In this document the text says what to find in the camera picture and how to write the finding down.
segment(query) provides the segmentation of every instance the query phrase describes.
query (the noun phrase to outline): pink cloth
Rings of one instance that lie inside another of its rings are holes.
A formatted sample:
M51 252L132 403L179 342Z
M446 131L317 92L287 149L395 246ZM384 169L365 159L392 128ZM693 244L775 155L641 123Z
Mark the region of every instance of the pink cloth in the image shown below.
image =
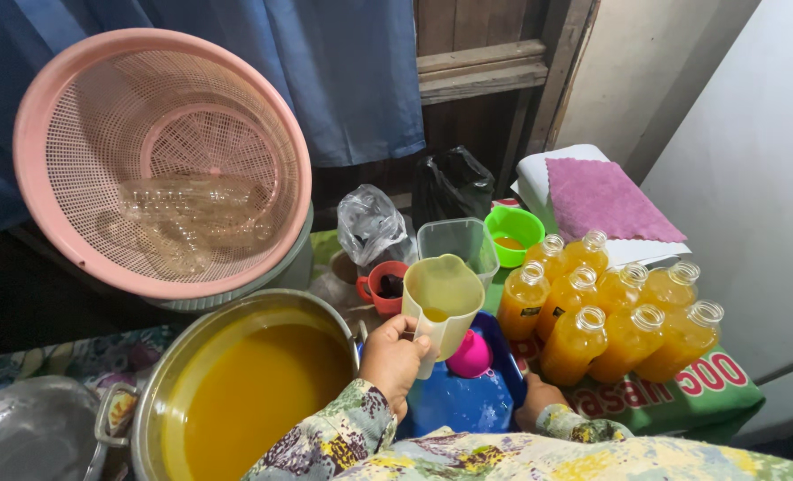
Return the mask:
M619 164L598 160L546 159L554 218L566 241L599 228L608 239L682 242L670 224Z

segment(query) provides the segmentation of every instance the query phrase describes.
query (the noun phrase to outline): person's hand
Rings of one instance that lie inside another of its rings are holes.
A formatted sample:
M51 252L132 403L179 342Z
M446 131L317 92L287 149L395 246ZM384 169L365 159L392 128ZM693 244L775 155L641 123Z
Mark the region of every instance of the person's hand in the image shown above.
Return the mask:
M409 409L405 396L409 394L421 367L421 358L430 346L428 335L422 335L413 342L400 339L403 332L416 327L415 318L402 314L391 318L370 333L360 358L358 377L382 391L398 422Z
M524 406L515 410L515 421L523 432L536 432L536 420L542 410L551 404L568 406L566 398L562 397L560 389L542 382L539 376L532 372L524 380L527 382L527 397Z

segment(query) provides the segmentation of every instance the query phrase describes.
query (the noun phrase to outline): pink plastic basket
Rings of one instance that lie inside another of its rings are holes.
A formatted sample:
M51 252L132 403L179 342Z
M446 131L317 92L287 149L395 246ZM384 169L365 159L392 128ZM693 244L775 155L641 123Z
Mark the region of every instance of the pink plastic basket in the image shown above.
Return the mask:
M61 253L159 299L223 293L265 274L310 201L302 130L274 87L229 51L156 28L101 33L50 61L19 105L13 160L31 215ZM256 249L215 249L206 271L178 276L118 210L120 181L168 174L257 182L277 234Z

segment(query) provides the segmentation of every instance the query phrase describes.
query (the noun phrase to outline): bottle mouth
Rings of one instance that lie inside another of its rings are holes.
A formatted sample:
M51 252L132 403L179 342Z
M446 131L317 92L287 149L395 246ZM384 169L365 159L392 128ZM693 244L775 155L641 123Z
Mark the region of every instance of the bottle mouth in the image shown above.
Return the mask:
M643 304L632 311L631 320L640 329L651 332L661 328L664 315L662 310L652 304Z
M535 284L545 275L545 268L539 261L532 260L521 267L521 280L528 284Z
M703 327L714 327L723 319L723 307L715 301L696 301L687 309L687 318Z
M605 312L595 306L584 306L575 319L578 327L585 330L600 330L605 326Z
M687 260L680 260L667 270L669 278L683 286L692 286L699 279L699 266Z
M584 247L586 247L587 251L600 251L605 248L605 244L608 241L608 235L605 234L603 230L598 230L595 228L587 232L581 241L584 243Z
M559 255L562 252L563 246L565 246L565 242L563 242L562 237L557 234L545 235L545 239L542 241L542 251L545 255L551 257Z
M596 285L596 277L596 272L592 267L580 265L572 271L568 279L576 289L590 289Z
M649 270L639 262L626 264L619 271L619 279L629 288L642 288L646 284L647 277L649 277Z

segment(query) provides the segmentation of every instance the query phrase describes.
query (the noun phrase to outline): floral sleeve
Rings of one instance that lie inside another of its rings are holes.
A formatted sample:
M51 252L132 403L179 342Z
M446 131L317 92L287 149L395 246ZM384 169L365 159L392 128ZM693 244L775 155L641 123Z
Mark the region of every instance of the floral sleeve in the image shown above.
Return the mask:
M608 420L587 420L563 404L552 404L536 419L539 434L575 443L602 443L634 437L624 425Z
M397 417L381 391L355 379L280 439L243 480L329 479L391 445Z

